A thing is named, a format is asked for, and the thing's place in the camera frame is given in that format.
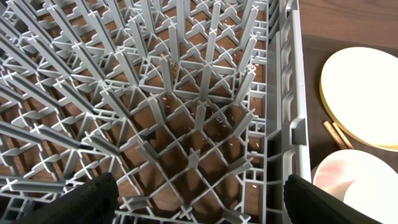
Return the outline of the pink plastic bowl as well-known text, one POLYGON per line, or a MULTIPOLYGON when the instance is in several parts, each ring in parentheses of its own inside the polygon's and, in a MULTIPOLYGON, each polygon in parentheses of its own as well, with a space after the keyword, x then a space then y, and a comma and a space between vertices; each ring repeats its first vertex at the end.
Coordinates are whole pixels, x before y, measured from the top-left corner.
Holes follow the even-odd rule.
POLYGON ((312 170, 312 182, 380 223, 397 223, 397 172, 372 154, 336 151, 312 170))

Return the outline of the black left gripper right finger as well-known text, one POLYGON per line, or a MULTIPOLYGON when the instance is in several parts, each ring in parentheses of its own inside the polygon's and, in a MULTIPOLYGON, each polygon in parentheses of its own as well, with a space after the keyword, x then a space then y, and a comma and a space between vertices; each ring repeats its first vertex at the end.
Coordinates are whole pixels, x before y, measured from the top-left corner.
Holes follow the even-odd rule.
POLYGON ((293 224, 380 224, 295 174, 285 181, 284 203, 293 224))

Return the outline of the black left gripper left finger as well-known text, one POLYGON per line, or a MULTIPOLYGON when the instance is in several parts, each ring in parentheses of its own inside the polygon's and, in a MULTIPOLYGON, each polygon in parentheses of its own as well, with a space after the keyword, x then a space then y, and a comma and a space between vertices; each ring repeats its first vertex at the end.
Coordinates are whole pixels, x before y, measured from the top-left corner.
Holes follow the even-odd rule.
POLYGON ((17 224, 112 223, 118 203, 118 185, 105 172, 38 210, 17 224))

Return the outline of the yellow plastic plate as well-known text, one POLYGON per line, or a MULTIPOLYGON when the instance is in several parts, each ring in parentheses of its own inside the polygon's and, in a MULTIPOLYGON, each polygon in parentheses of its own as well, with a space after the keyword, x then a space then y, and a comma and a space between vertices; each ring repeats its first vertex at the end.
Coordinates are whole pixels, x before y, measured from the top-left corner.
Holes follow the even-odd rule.
POLYGON ((331 55, 320 77, 320 96, 331 119, 357 141, 397 150, 397 57, 369 47, 331 55))

